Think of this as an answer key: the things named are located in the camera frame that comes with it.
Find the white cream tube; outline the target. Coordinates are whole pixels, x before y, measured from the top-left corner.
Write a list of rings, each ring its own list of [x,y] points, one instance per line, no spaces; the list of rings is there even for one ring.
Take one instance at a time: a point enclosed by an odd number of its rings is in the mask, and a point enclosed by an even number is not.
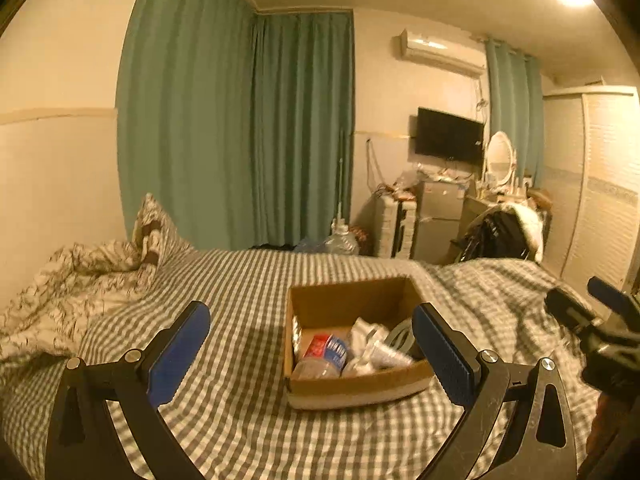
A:
[[[382,341],[375,341],[363,350],[361,356],[355,356],[346,364],[342,371],[342,376],[367,376],[381,370],[406,368],[415,362],[411,356],[390,348]]]

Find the green curtain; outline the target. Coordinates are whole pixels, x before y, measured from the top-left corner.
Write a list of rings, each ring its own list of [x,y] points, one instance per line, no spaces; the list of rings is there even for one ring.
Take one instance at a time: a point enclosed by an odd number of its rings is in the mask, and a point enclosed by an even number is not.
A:
[[[355,18],[136,0],[116,108],[127,224],[152,195],[197,248],[322,240],[349,204]]]
[[[544,98],[538,58],[504,41],[485,42],[490,132],[504,132],[516,151],[516,176],[539,181],[544,164]]]

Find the white oval vanity mirror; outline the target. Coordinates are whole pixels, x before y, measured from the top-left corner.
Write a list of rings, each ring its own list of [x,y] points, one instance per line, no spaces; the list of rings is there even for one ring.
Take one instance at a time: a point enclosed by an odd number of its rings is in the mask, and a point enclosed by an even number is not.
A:
[[[516,151],[509,136],[498,131],[494,133],[485,150],[484,182],[491,191],[502,191],[512,182],[516,169]]]

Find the chair with black clothes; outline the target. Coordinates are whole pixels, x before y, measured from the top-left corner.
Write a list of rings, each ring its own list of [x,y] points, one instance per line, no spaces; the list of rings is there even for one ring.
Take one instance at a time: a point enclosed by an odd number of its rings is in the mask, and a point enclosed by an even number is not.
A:
[[[455,262],[474,259],[520,259],[541,263],[544,258],[544,218],[529,206],[502,203],[471,221],[454,241]]]

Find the grey mini fridge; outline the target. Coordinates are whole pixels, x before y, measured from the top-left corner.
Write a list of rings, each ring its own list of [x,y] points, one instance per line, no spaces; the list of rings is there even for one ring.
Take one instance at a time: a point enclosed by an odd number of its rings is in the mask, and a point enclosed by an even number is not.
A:
[[[427,180],[416,187],[416,232],[412,256],[442,263],[459,231],[465,189],[454,182]]]

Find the white louvered wardrobe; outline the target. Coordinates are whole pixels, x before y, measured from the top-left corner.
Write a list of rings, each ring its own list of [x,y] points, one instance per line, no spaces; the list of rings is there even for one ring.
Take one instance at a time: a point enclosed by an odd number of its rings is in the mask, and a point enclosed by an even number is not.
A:
[[[549,271],[588,296],[587,282],[631,283],[639,238],[639,98],[625,86],[558,90],[544,97],[544,166],[552,220]]]

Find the large water bottle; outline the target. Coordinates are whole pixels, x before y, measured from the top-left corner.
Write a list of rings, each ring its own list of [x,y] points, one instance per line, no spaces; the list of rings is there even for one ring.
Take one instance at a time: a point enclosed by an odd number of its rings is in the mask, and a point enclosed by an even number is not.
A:
[[[294,252],[356,256],[359,254],[359,244],[345,220],[335,218],[331,224],[331,234],[325,240],[314,242],[305,238],[295,246]]]

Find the white air conditioner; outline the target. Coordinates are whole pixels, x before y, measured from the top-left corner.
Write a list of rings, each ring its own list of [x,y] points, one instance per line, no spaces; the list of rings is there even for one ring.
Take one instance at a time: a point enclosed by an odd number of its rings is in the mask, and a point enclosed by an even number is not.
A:
[[[487,70],[480,50],[440,38],[415,34],[405,29],[400,35],[401,56],[411,62],[428,64],[456,74],[480,78]]]

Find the black wall television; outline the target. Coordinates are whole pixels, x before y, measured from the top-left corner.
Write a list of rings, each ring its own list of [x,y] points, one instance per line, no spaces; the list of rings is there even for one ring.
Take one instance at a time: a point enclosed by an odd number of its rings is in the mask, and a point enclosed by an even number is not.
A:
[[[484,124],[438,110],[419,108],[416,118],[416,154],[480,166],[483,162]]]

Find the brown cardboard box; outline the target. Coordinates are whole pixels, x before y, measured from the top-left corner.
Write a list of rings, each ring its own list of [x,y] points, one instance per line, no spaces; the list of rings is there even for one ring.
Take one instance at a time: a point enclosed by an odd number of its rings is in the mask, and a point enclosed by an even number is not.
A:
[[[411,333],[421,302],[408,276],[292,286],[283,344],[288,404],[360,408],[426,389],[434,372]]]

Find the white suitcase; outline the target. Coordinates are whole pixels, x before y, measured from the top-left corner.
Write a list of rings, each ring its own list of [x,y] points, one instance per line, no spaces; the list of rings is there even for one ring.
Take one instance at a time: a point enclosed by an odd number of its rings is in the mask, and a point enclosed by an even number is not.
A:
[[[416,201],[382,194],[375,200],[374,255],[383,259],[411,257]]]

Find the grey tape roll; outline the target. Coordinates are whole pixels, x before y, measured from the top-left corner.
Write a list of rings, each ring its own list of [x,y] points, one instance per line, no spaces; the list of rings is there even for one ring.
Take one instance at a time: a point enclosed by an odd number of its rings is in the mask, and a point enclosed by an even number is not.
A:
[[[416,337],[413,335],[412,321],[406,318],[396,325],[384,340],[386,346],[411,356],[413,359],[419,354],[419,348],[416,346]]]

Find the white hand figurine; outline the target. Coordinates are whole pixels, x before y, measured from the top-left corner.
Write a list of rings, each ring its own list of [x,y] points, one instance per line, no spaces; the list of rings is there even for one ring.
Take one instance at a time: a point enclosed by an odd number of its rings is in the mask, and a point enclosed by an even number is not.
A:
[[[360,358],[371,341],[384,341],[390,331],[378,323],[368,323],[363,318],[357,318],[349,331],[349,351],[353,358]]]

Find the green right curtain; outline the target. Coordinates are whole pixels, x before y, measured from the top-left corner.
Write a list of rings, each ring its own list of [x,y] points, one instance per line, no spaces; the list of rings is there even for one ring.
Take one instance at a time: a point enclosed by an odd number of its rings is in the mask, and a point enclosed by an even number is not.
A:
[[[504,41],[485,42],[490,132],[504,132],[516,151],[516,176],[539,181],[544,164],[544,98],[538,58]]]

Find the checkered pillow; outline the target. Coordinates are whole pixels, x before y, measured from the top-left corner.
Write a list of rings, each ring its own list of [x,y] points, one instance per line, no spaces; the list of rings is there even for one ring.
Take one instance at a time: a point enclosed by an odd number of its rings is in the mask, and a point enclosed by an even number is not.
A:
[[[151,193],[143,197],[131,241],[140,252],[140,263],[151,266],[163,266],[171,258],[194,249]]]

